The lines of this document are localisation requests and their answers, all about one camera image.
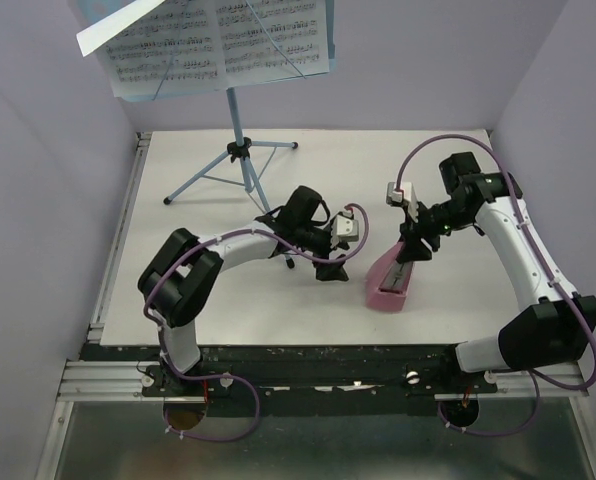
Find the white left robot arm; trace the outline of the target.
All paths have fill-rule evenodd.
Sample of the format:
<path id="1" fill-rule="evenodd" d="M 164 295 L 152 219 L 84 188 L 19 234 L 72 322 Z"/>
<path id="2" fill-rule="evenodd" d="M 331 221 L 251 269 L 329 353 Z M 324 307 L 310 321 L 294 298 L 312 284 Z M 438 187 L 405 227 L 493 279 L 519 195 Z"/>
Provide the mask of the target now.
<path id="1" fill-rule="evenodd" d="M 199 237 L 185 228 L 172 232 L 137 282 L 147 318 L 156 323 L 161 356 L 169 364 L 165 382 L 179 395 L 192 393 L 201 360 L 195 319 L 205 307 L 218 276 L 256 260 L 295 253 L 309 257 L 319 281 L 346 281 L 344 258 L 359 239 L 350 209 L 333 215 L 315 190 L 297 187 L 286 204 L 221 235 Z"/>

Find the pink metronome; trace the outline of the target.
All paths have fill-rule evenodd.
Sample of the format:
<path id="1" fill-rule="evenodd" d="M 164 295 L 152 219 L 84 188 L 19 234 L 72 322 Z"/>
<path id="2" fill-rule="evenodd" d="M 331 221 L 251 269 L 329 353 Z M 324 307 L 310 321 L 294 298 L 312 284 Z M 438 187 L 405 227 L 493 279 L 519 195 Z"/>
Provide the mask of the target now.
<path id="1" fill-rule="evenodd" d="M 397 242 L 382 254 L 365 276 L 365 306 L 373 311 L 395 314 L 404 308 L 414 264 L 399 263 L 404 246 Z"/>

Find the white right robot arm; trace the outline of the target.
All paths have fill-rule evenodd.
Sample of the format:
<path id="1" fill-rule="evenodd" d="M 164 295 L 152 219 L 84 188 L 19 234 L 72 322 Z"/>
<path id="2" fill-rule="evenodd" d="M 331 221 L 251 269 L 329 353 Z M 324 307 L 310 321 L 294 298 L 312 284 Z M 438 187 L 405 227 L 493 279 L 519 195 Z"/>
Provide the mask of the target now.
<path id="1" fill-rule="evenodd" d="M 559 271 L 534 229 L 522 191 L 500 172 L 484 173 L 470 152 L 439 165 L 448 199 L 430 207 L 409 182 L 389 188 L 405 212 L 400 264 L 428 261 L 440 239 L 469 227 L 485 236 L 513 287 L 519 312 L 498 334 L 460 343 L 438 367 L 438 379 L 458 392 L 486 370 L 522 371 L 579 360 L 596 326 L 596 297 L 583 296 Z"/>

